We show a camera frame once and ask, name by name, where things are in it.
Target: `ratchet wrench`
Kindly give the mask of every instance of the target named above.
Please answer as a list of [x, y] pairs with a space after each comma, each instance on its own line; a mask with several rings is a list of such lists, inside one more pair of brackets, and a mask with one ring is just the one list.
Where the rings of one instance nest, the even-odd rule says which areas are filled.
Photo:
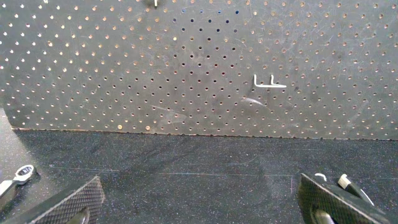
[[32, 165], [24, 165], [15, 173], [13, 180], [5, 180], [0, 184], [0, 198], [6, 194], [14, 185], [24, 185], [30, 180], [35, 172], [35, 167]]

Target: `black table surface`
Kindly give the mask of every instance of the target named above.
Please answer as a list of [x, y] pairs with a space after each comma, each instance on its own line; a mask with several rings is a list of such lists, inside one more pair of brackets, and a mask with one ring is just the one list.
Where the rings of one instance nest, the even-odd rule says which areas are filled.
[[346, 173], [398, 213], [398, 142], [11, 130], [0, 112], [0, 180], [40, 177], [0, 199], [0, 222], [99, 175], [98, 223], [303, 223], [300, 173]]

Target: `perforated metal panel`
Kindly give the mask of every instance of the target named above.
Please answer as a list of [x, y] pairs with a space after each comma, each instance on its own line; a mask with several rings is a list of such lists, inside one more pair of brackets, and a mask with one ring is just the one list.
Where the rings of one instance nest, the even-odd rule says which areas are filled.
[[16, 128], [398, 138], [396, 1], [2, 1]]

